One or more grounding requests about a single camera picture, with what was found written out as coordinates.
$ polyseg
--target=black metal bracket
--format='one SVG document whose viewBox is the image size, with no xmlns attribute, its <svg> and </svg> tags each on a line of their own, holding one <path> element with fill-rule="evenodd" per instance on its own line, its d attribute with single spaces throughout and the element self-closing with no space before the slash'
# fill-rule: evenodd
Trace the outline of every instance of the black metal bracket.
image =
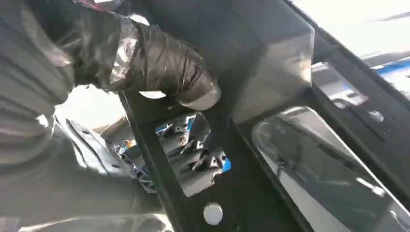
<svg viewBox="0 0 410 232">
<path fill-rule="evenodd" d="M 162 150 L 155 128 L 191 111 L 168 99 L 146 99 L 138 91 L 120 93 L 159 198 L 178 232 L 312 231 L 251 138 L 257 122 L 298 105 L 307 105 L 319 113 L 363 164 L 410 209 L 410 178 L 407 178 L 410 169 L 397 167 L 403 160 L 408 160 L 410 152 L 407 141 L 410 137 L 410 103 L 303 12 L 291 3 L 287 4 L 316 30 L 314 62 L 331 64 L 366 95 L 369 102 L 342 110 L 313 84 L 311 89 L 286 104 L 241 125 L 233 123 L 227 114 L 226 102 L 218 102 L 203 115 L 233 167 L 216 177 L 212 187 L 186 197 Z M 371 111 L 379 112 L 386 121 L 382 124 L 375 122 L 369 118 Z M 217 226 L 208 225 L 203 217 L 204 207 L 211 202 L 217 202 L 223 210 L 223 219 Z"/>
</svg>

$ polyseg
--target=rectangular hole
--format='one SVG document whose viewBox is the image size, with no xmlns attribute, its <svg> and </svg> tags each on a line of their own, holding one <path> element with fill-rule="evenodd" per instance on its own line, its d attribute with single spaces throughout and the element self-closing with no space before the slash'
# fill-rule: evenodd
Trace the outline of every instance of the rectangular hole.
<svg viewBox="0 0 410 232">
<path fill-rule="evenodd" d="M 230 170 L 231 162 L 200 113 L 162 127 L 158 138 L 187 197 L 212 186 L 216 176 Z"/>
<path fill-rule="evenodd" d="M 316 232 L 401 232 L 410 217 L 305 106 L 255 125 L 252 139 Z"/>
<path fill-rule="evenodd" d="M 328 63 L 312 66 L 312 81 L 338 107 L 360 105 L 367 97 L 356 90 L 336 69 Z"/>
</svg>

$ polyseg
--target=blue plastic component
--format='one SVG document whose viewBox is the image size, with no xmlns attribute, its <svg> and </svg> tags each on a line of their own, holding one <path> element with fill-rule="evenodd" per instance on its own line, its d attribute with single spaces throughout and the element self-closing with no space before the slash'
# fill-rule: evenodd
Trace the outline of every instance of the blue plastic component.
<svg viewBox="0 0 410 232">
<path fill-rule="evenodd" d="M 374 71 L 376 71 L 380 75 L 383 75 L 405 68 L 410 68 L 410 60 L 398 61 L 393 64 L 386 65 L 382 68 L 375 69 Z"/>
<path fill-rule="evenodd" d="M 231 162 L 229 161 L 229 159 L 226 159 L 225 163 L 222 166 L 222 172 L 226 172 L 229 171 L 231 169 Z"/>
</svg>

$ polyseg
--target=round hole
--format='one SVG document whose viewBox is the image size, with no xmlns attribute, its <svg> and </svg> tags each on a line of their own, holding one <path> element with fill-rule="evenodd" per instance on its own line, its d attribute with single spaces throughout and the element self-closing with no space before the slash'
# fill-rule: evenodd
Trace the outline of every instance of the round hole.
<svg viewBox="0 0 410 232">
<path fill-rule="evenodd" d="M 140 94 L 149 99 L 160 99 L 166 97 L 161 91 L 140 91 Z"/>
<path fill-rule="evenodd" d="M 376 122 L 383 122 L 384 121 L 384 116 L 377 110 L 369 111 L 368 112 L 370 118 Z"/>
<path fill-rule="evenodd" d="M 222 207 L 218 203 L 209 203 L 204 207 L 204 219 L 209 225 L 218 225 L 222 221 L 222 217 Z"/>
</svg>

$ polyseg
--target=glass window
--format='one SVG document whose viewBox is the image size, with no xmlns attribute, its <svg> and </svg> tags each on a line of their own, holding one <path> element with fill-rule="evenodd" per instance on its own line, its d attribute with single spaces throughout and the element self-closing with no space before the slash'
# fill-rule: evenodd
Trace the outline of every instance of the glass window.
<svg viewBox="0 0 410 232">
<path fill-rule="evenodd" d="M 252 138 L 314 231 L 410 231 L 410 217 L 311 109 L 267 118 Z"/>
</svg>

